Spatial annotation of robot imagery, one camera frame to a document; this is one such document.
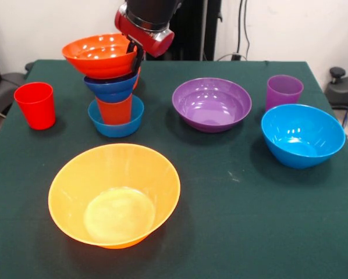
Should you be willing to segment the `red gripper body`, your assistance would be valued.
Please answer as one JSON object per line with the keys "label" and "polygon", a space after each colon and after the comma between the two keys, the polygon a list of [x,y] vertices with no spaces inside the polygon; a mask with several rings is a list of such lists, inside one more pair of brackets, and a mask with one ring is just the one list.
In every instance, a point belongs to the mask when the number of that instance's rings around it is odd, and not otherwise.
{"label": "red gripper body", "polygon": [[115,15],[115,26],[129,40],[157,57],[166,52],[175,36],[169,29],[174,13],[174,4],[123,4]]}

